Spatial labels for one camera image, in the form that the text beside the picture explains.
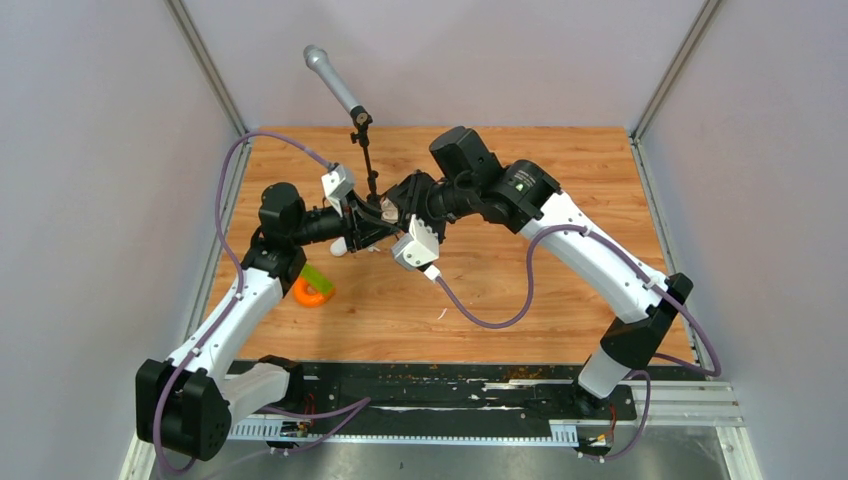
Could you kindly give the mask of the small beige charging case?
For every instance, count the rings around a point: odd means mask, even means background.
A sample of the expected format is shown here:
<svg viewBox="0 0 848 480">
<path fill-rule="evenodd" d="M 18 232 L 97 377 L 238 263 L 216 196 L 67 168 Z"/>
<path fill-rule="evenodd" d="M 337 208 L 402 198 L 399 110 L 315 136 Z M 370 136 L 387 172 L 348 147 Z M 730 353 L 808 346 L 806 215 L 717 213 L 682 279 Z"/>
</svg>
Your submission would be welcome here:
<svg viewBox="0 0 848 480">
<path fill-rule="evenodd" d="M 381 219 L 388 223 L 397 223 L 399 218 L 399 210 L 395 203 L 390 199 L 384 199 L 381 204 Z"/>
</svg>

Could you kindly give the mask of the white earbud charging case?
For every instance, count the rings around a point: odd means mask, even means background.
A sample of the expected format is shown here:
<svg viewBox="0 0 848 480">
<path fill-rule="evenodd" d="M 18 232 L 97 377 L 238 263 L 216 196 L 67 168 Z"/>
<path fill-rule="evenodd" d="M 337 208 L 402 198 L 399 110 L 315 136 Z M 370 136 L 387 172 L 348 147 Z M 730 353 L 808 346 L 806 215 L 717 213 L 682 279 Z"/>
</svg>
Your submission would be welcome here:
<svg viewBox="0 0 848 480">
<path fill-rule="evenodd" d="M 330 253 L 335 257 L 342 257 L 348 253 L 347 244 L 344 238 L 336 239 L 330 245 Z"/>
</svg>

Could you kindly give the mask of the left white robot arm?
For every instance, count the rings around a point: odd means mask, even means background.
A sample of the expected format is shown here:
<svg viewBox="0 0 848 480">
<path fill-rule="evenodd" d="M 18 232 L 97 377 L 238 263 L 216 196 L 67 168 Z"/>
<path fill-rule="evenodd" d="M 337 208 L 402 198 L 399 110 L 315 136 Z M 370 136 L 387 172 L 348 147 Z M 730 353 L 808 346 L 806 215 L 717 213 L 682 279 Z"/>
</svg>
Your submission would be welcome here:
<svg viewBox="0 0 848 480">
<path fill-rule="evenodd" d="M 140 440 L 208 461 L 230 428 L 247 416 L 268 405 L 283 413 L 298 411 L 307 390 L 299 363 L 266 355 L 230 377 L 236 354 L 300 277 L 305 246 L 343 238 L 358 250 L 398 231 L 353 191 L 337 205 L 308 209 L 296 187 L 285 182 L 263 191 L 258 218 L 228 295 L 167 359 L 148 359 L 138 369 Z"/>
</svg>

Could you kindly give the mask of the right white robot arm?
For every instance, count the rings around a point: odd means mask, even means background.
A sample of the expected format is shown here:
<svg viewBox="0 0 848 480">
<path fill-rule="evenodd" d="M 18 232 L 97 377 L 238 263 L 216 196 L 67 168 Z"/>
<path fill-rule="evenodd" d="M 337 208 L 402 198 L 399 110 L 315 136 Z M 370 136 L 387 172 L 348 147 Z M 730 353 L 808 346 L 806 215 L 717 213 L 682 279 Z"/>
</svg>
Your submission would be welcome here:
<svg viewBox="0 0 848 480">
<path fill-rule="evenodd" d="M 691 281 L 643 265 L 585 215 L 542 167 L 529 160 L 502 165 L 471 128 L 448 130 L 429 151 L 442 172 L 440 180 L 415 172 L 386 193 L 404 232 L 392 248 L 395 260 L 408 270 L 421 271 L 473 323 L 503 329 L 522 319 L 532 304 L 535 250 L 542 247 L 553 254 L 599 293 L 614 313 L 570 392 L 577 413 L 598 416 L 609 407 L 617 384 L 657 354 L 674 318 L 683 311 Z M 509 320 L 494 323 L 476 317 L 435 265 L 446 224 L 471 215 L 529 241 L 527 297 Z"/>
</svg>

